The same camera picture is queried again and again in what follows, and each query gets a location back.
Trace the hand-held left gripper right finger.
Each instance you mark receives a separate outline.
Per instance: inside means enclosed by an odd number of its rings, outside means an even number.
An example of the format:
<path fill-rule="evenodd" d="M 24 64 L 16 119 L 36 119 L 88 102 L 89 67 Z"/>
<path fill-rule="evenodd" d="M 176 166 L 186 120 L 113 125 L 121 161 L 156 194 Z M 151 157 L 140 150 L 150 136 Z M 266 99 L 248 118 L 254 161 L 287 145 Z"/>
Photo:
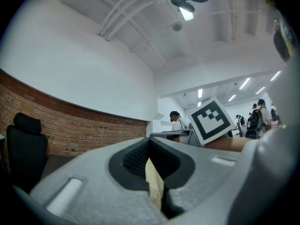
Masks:
<path fill-rule="evenodd" d="M 174 218 L 199 205 L 228 177 L 239 153 L 150 138 L 150 160 L 163 181 L 161 211 Z"/>

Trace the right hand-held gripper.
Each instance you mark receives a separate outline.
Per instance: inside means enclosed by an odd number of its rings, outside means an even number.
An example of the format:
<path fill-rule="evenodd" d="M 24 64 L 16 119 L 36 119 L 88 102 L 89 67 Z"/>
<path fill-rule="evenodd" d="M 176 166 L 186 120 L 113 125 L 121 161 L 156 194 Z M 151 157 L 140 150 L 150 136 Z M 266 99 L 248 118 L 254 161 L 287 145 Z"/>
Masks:
<path fill-rule="evenodd" d="M 233 120 L 216 97 L 212 97 L 201 106 L 189 111 L 189 120 L 193 129 L 151 133 L 150 137 L 160 137 L 190 146 L 204 147 L 234 128 Z"/>

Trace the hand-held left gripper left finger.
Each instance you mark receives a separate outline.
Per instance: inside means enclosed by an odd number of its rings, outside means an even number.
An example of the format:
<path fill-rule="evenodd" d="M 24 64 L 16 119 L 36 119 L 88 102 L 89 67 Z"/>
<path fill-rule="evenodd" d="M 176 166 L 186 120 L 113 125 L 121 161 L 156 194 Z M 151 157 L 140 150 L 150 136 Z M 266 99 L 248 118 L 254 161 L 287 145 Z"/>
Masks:
<path fill-rule="evenodd" d="M 161 225 L 145 166 L 148 138 L 85 152 L 42 179 L 30 197 L 75 225 Z"/>

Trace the pale yellow checked clothes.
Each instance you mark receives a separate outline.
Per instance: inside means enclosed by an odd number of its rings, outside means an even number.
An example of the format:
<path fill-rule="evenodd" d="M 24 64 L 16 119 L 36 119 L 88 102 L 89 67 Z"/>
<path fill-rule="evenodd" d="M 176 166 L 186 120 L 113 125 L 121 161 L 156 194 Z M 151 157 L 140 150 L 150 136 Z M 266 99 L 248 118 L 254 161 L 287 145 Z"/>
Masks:
<path fill-rule="evenodd" d="M 146 181 L 149 184 L 149 197 L 158 210 L 162 207 L 162 198 L 164 193 L 164 181 L 157 172 L 154 164 L 148 159 L 145 166 Z"/>

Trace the person's right forearm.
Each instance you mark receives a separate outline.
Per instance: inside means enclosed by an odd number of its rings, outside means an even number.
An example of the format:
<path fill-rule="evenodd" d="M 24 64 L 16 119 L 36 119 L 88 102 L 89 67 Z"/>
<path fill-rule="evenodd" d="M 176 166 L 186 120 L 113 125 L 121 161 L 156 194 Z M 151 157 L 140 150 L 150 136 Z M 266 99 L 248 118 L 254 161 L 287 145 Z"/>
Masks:
<path fill-rule="evenodd" d="M 207 143 L 205 145 L 205 148 L 213 149 L 213 150 L 241 152 L 245 144 L 248 143 L 249 141 L 252 140 L 243 137 L 222 136 L 212 142 Z"/>

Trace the black office chair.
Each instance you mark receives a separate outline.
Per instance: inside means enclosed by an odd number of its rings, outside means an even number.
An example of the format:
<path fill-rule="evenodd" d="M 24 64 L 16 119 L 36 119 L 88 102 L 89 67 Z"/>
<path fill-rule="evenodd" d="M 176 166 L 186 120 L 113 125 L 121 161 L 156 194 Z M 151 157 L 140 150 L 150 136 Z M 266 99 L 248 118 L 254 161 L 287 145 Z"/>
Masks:
<path fill-rule="evenodd" d="M 46 165 L 48 140 L 41 121 L 21 112 L 6 130 L 12 183 L 29 193 L 40 181 Z"/>

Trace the black backpack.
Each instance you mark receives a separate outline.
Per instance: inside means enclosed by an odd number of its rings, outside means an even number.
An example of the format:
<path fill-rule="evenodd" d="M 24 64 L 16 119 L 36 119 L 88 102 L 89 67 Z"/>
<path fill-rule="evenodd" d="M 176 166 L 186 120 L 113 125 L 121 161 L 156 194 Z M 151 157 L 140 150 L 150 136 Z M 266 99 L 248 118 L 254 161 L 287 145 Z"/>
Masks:
<path fill-rule="evenodd" d="M 260 109 L 253 110 L 251 116 L 247 120 L 247 132 L 245 137 L 249 139 L 257 139 L 262 128 L 265 127 L 263 116 Z"/>

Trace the row of small ceiling lights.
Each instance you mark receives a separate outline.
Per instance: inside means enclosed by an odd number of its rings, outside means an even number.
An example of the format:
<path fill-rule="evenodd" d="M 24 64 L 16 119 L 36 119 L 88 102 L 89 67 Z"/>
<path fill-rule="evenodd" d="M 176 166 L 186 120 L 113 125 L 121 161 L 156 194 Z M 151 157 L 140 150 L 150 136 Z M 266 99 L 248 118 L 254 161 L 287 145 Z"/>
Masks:
<path fill-rule="evenodd" d="M 216 97 L 222 104 L 237 103 L 251 100 L 262 95 L 267 87 L 277 79 L 281 71 L 274 73 L 248 77 L 237 82 L 229 82 L 199 90 L 197 106 L 204 104 L 212 97 Z"/>

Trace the long fluorescent ceiling lamp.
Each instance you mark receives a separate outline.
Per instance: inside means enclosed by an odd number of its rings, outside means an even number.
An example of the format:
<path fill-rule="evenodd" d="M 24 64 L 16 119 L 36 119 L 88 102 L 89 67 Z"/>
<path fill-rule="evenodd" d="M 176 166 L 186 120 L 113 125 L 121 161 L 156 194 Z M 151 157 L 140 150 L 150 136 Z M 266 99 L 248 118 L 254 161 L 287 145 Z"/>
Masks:
<path fill-rule="evenodd" d="M 179 11 L 181 12 L 185 21 L 193 20 L 193 18 L 194 18 L 193 13 L 188 12 L 187 10 L 185 10 L 183 8 L 179 8 Z"/>

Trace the white ceiling pipe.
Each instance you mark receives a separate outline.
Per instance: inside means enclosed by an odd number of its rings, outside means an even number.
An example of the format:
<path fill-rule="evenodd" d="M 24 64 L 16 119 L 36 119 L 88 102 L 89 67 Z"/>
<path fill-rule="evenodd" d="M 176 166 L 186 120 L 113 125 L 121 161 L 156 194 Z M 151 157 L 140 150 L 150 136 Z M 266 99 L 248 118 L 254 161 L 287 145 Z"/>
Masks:
<path fill-rule="evenodd" d="M 144 2 L 143 4 L 137 6 L 136 8 L 134 8 L 130 13 L 128 13 L 127 15 L 124 16 L 124 18 L 122 18 L 114 27 L 113 29 L 109 32 L 106 33 L 107 30 L 109 29 L 110 26 L 108 26 L 107 29 L 105 29 L 105 39 L 106 41 L 110 41 L 111 38 L 115 35 L 115 33 L 124 25 L 126 24 L 133 16 L 135 16 L 137 13 L 139 13 L 140 11 L 142 11 L 144 8 L 146 8 L 147 6 L 153 4 L 154 2 L 158 3 L 159 0 L 151 0 L 148 2 Z"/>
<path fill-rule="evenodd" d="M 107 14 L 107 16 L 105 17 L 104 21 L 102 22 L 101 26 L 100 26 L 100 30 L 98 35 L 102 36 L 103 35 L 103 30 L 104 27 L 106 26 L 108 20 L 110 19 L 110 17 L 112 16 L 112 14 L 114 13 L 114 11 L 119 7 L 119 5 L 123 2 L 124 0 L 119 0 L 110 10 L 110 12 Z"/>
<path fill-rule="evenodd" d="M 106 26 L 104 27 L 103 30 L 103 35 L 102 37 L 105 37 L 105 29 L 109 27 L 106 33 L 109 33 L 113 27 L 122 19 L 124 18 L 125 15 L 130 13 L 134 8 L 137 6 L 143 4 L 144 2 L 148 2 L 151 0 L 124 0 L 119 7 L 114 11 L 110 19 L 108 20 Z"/>

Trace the person's patterned shirt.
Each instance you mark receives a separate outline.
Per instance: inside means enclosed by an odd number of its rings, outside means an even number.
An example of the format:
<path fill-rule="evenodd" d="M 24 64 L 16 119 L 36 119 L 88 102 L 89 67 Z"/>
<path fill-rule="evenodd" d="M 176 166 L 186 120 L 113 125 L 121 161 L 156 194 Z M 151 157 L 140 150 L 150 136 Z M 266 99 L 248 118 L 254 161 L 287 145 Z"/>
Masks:
<path fill-rule="evenodd" d="M 295 33 L 286 16 L 278 9 L 274 0 L 265 0 L 268 5 L 275 8 L 277 12 L 278 25 L 274 28 L 273 43 L 281 59 L 288 62 L 294 54 L 297 45 Z"/>

